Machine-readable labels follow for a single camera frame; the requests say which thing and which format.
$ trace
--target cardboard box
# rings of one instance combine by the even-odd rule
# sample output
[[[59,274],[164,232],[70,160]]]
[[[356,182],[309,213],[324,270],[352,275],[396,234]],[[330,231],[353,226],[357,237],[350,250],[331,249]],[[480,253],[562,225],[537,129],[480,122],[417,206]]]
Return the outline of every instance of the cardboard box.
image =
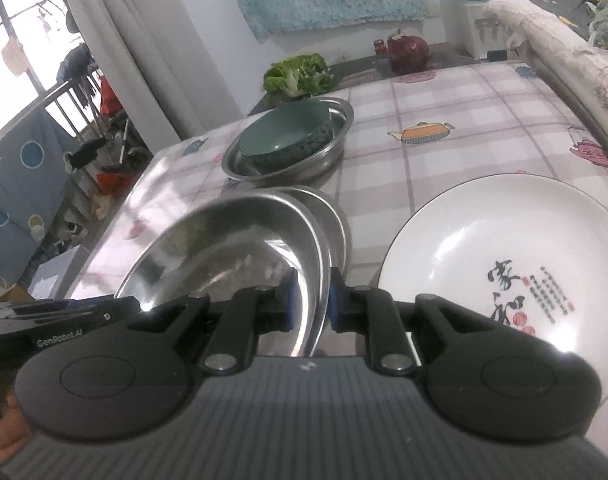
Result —
[[[17,283],[0,296],[0,303],[23,303],[25,301],[35,301],[35,299]]]

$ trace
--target curtain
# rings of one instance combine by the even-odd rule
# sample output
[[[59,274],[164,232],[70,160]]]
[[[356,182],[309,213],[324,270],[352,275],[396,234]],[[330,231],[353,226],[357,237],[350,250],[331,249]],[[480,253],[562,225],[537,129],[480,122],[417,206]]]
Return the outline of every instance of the curtain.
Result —
[[[153,153],[242,117],[180,0],[67,2]]]

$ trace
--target tablecloth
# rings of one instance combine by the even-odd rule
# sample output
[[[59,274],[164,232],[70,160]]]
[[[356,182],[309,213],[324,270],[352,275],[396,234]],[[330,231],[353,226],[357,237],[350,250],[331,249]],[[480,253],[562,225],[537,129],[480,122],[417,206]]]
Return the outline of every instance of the tablecloth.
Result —
[[[608,209],[604,150],[528,67],[478,64],[433,75],[422,82],[393,79],[333,94],[353,105],[355,121],[341,163],[314,185],[348,216],[349,285],[373,280],[412,213],[473,178],[547,176],[583,190]],[[228,180],[220,161],[231,140],[260,116],[158,153],[105,232],[72,297],[114,292],[146,246],[175,219],[223,192],[247,189]],[[401,142],[404,131],[418,123],[427,123],[420,124],[423,131],[437,132],[441,140]],[[608,453],[608,398],[589,437]]]

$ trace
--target metal basin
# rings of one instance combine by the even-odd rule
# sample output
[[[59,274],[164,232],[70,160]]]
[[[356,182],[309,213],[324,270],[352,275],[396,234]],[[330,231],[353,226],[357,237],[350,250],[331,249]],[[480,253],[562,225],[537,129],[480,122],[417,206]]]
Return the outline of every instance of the metal basin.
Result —
[[[231,179],[251,182],[255,186],[278,186],[284,184],[310,182],[326,173],[344,152],[344,140],[348,129],[353,124],[353,107],[337,97],[317,97],[328,105],[333,124],[333,140],[313,155],[273,173],[262,172],[251,158],[243,155],[239,149],[238,136],[228,147],[222,158],[222,170]]]
[[[302,203],[279,192],[230,194],[162,233],[115,295],[136,297],[143,310],[198,292],[229,300],[240,288],[277,285],[295,267],[294,329],[260,336],[258,353],[309,356],[326,315],[329,254],[324,232]]]
[[[292,196],[313,213],[326,235],[331,266],[337,267],[346,278],[349,269],[351,231],[348,219],[335,201],[327,194],[309,186],[276,187],[273,190]]]

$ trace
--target wall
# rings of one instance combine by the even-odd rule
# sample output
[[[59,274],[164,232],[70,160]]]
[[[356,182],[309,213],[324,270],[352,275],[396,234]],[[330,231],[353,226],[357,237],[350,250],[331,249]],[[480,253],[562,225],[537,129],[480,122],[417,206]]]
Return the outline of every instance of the wall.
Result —
[[[378,23],[329,30],[299,31],[259,42],[246,24],[237,0],[182,0],[204,45],[243,112],[260,99],[268,66],[302,52],[319,52],[330,63],[373,53],[372,42],[398,27],[428,43],[461,43],[453,5],[456,0],[427,0],[423,22]],[[438,18],[442,14],[446,19]]]

